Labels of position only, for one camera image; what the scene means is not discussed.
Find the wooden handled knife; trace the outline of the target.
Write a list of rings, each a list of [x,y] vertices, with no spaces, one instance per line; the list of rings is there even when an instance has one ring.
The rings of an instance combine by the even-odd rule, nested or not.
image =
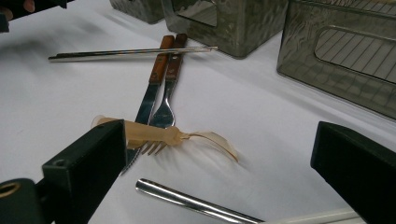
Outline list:
[[[173,47],[175,38],[172,35],[165,35],[163,37],[160,49],[170,49]],[[165,68],[169,60],[169,53],[160,53],[156,56],[153,68],[150,73],[148,80],[148,87],[143,97],[142,103],[137,112],[135,122],[148,124],[151,116],[154,103],[156,101],[157,92],[163,82],[163,75]],[[139,147],[127,147],[127,164],[121,171],[121,174],[125,174],[128,169],[132,166],[135,159],[138,156]]]

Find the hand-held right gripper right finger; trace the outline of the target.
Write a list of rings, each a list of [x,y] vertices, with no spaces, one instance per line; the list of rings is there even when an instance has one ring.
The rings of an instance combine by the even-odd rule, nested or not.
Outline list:
[[[396,152],[321,121],[310,165],[367,224],[396,224]]]

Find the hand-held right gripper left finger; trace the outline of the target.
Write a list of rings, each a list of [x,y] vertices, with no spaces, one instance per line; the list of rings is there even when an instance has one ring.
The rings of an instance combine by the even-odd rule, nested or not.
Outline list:
[[[42,165],[56,224],[88,224],[126,164],[124,121],[106,122]]]

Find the translucent beige plastic spoon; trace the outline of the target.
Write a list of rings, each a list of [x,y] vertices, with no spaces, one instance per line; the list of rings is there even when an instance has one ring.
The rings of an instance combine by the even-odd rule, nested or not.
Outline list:
[[[239,162],[232,144],[214,132],[183,133],[176,126],[159,128],[129,120],[124,121],[124,132],[127,147],[140,148],[142,154],[157,155],[165,148],[179,147],[192,138],[202,138],[212,144],[215,149]]]

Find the white chopstick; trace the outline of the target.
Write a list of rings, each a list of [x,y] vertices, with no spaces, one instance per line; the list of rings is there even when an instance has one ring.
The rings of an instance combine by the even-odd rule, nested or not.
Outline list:
[[[366,224],[366,222],[352,208],[343,208],[261,224]]]

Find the wooden handled fork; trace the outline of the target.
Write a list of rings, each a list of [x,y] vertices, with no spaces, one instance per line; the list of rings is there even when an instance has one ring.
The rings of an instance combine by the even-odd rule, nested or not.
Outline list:
[[[187,39],[188,37],[186,34],[177,34],[173,48],[174,49],[185,48]],[[170,56],[169,63],[167,65],[167,69],[165,73],[163,99],[159,108],[156,110],[156,112],[154,113],[153,117],[149,122],[150,126],[155,126],[159,128],[168,128],[175,124],[175,116],[171,109],[169,100],[177,84],[177,79],[180,73],[182,62],[183,62],[182,53],[174,53],[172,54],[172,56]],[[145,146],[142,148],[141,153],[142,154],[147,153],[148,155],[152,154],[153,152],[159,153],[165,147],[166,147],[165,142],[147,142]]]

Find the transparent grey plastic bin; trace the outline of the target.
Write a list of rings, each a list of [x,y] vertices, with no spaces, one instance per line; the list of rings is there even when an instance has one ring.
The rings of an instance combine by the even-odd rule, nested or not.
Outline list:
[[[396,119],[396,0],[289,0],[277,71]]]
[[[167,28],[237,59],[282,31],[289,0],[162,0]]]
[[[164,18],[162,0],[109,0],[109,2],[117,11],[148,24]]]

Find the metal spoon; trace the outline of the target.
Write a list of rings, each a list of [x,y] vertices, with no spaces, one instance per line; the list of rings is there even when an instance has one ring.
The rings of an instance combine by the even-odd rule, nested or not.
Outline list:
[[[135,183],[135,188],[151,197],[233,224],[260,224],[262,222],[259,218],[201,200],[145,178],[139,179]]]

